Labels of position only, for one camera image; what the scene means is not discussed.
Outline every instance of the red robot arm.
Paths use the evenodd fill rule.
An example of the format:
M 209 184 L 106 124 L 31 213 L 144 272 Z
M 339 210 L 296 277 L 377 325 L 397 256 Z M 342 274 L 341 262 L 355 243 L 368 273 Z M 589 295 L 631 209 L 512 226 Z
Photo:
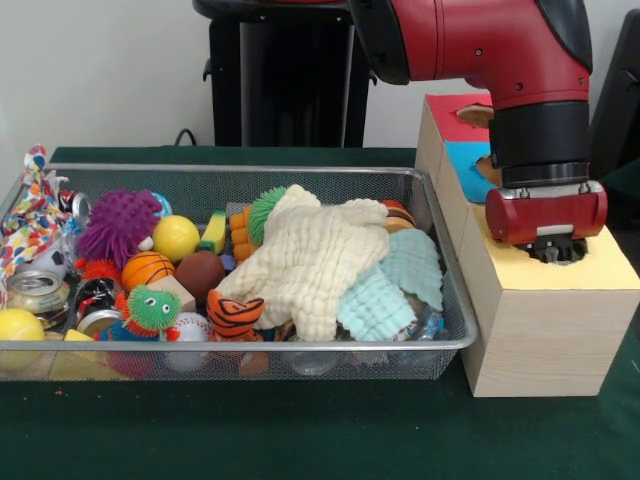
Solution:
M 589 181 L 591 40 L 582 0 L 349 0 L 386 82 L 465 78 L 491 93 L 487 197 L 497 241 L 540 256 L 596 235 L 606 194 Z

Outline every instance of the wire mesh basket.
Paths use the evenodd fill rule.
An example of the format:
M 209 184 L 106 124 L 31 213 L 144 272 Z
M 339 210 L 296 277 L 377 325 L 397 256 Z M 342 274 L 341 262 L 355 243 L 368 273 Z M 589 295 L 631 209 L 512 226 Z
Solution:
M 471 345 L 477 323 L 430 179 L 402 168 L 291 168 L 57 164 L 69 188 L 95 202 L 108 190 L 148 188 L 202 230 L 215 210 L 250 203 L 270 188 L 297 183 L 323 204 L 354 198 L 396 200 L 433 238 L 444 271 L 449 339 L 433 342 L 0 342 L 0 380 L 437 379 Z M 2 216 L 19 198 L 9 192 Z M 73 328 L 73 309 L 60 328 Z

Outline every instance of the green spiky toy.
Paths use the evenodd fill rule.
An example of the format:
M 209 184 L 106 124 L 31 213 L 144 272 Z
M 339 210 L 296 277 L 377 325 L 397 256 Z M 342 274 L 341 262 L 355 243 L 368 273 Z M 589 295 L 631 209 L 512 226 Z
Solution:
M 260 198 L 251 205 L 249 213 L 249 240 L 254 245 L 264 242 L 264 225 L 276 203 L 287 193 L 286 187 L 276 187 L 263 192 Z
M 180 314 L 180 298 L 173 292 L 152 291 L 139 285 L 127 299 L 128 318 L 123 325 L 131 333 L 143 337 L 162 334 Z

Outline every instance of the black stand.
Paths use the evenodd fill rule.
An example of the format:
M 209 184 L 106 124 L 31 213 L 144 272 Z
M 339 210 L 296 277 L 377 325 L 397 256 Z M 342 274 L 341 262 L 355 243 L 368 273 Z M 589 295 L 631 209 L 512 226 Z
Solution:
M 216 145 L 362 147 L 371 75 L 345 4 L 193 5 L 211 18 Z
M 640 158 L 640 10 L 620 31 L 590 130 L 591 177 Z

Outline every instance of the cream plush starfish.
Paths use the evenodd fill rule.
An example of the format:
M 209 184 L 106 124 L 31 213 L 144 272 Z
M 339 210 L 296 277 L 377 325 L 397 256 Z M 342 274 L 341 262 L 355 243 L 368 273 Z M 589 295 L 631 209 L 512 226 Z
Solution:
M 292 185 L 267 218 L 262 246 L 216 290 L 240 302 L 263 298 L 258 328 L 293 319 L 301 340 L 333 340 L 342 295 L 389 253 L 386 216 L 374 200 L 321 206 Z

